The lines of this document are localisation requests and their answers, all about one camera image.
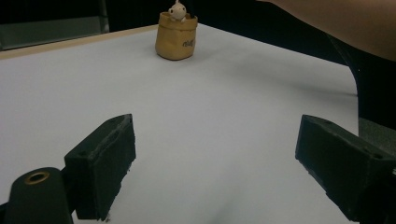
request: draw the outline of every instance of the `brown bag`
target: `brown bag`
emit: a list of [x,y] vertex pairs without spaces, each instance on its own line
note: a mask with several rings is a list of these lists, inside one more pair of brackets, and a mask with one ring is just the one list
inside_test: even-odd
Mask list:
[[190,57],[195,49],[195,35],[198,26],[197,17],[186,14],[184,21],[172,21],[168,12],[160,14],[155,50],[169,60],[181,60]]

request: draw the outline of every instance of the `dark background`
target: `dark background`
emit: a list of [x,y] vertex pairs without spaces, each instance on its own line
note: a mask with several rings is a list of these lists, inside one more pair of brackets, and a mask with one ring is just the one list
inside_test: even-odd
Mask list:
[[[101,0],[110,32],[158,23],[173,0]],[[48,21],[101,14],[99,0],[0,0],[0,24]],[[336,63],[344,63],[326,34],[269,3],[255,0],[191,0],[202,24]],[[181,3],[192,10],[186,0]]]

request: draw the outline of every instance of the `bare skin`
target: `bare skin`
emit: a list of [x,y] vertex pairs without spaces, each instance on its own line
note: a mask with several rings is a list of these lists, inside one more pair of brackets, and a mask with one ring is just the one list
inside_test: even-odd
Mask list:
[[396,0],[270,2],[349,45],[396,62]]

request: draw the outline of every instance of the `person's forearm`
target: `person's forearm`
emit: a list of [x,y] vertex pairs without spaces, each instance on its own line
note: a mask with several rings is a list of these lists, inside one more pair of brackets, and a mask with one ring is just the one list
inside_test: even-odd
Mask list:
[[396,62],[396,0],[267,0],[355,48]]

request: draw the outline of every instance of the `table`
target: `table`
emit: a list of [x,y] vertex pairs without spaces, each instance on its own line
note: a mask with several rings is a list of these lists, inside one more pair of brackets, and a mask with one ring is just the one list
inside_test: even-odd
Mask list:
[[156,55],[156,26],[101,38],[0,54],[0,203],[132,113],[137,159],[111,223],[348,223],[294,159],[302,114],[357,133],[346,66],[203,24],[177,62]]

